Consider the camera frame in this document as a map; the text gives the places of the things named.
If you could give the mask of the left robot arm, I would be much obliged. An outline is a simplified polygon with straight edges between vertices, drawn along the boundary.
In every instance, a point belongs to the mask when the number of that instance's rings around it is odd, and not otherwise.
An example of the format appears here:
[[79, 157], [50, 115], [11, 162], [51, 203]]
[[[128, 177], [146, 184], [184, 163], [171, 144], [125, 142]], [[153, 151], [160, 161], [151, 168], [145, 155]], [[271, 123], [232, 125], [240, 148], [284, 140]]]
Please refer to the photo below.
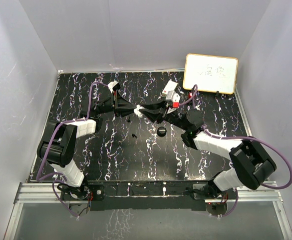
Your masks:
[[78, 138], [98, 132], [102, 125], [100, 114], [113, 112], [117, 117], [130, 114], [142, 116], [140, 105], [135, 105], [124, 99], [118, 90], [112, 90], [109, 97], [102, 102], [88, 100], [88, 108], [82, 112], [80, 118], [62, 122], [49, 122], [45, 128], [37, 156], [41, 159], [40, 170], [36, 180], [42, 181], [50, 175], [41, 176], [46, 163], [54, 168], [55, 173], [63, 180], [58, 183], [58, 189], [72, 197], [82, 200], [92, 195], [87, 180], [76, 165], [73, 156]]

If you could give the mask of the white earbud charging case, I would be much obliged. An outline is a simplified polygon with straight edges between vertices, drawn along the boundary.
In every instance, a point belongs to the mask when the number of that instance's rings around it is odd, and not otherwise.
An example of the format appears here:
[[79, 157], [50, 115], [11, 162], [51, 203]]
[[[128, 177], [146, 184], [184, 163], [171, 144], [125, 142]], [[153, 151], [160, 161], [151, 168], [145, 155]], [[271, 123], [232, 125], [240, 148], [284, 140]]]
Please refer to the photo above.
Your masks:
[[144, 107], [142, 107], [141, 105], [137, 105], [136, 106], [136, 108], [134, 109], [134, 114], [139, 118], [139, 119], [141, 119], [141, 118], [143, 118], [143, 116], [144, 116], [144, 114], [140, 111], [140, 110], [142, 110], [142, 109], [144, 109]]

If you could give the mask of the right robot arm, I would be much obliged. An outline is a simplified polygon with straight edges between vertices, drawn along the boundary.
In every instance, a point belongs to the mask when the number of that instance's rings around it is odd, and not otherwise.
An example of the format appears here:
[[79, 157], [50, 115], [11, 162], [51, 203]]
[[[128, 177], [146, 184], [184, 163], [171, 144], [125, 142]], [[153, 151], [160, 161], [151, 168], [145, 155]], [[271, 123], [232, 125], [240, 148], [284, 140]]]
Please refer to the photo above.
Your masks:
[[188, 189], [189, 193], [218, 199], [233, 188], [247, 187], [256, 190], [276, 171], [275, 162], [255, 138], [226, 138], [206, 133], [199, 110], [193, 108], [181, 113], [167, 108], [166, 105], [164, 101], [143, 105], [139, 112], [153, 123], [166, 121], [184, 130], [181, 138], [187, 147], [227, 158], [233, 166], [230, 170], [214, 175], [200, 189]]

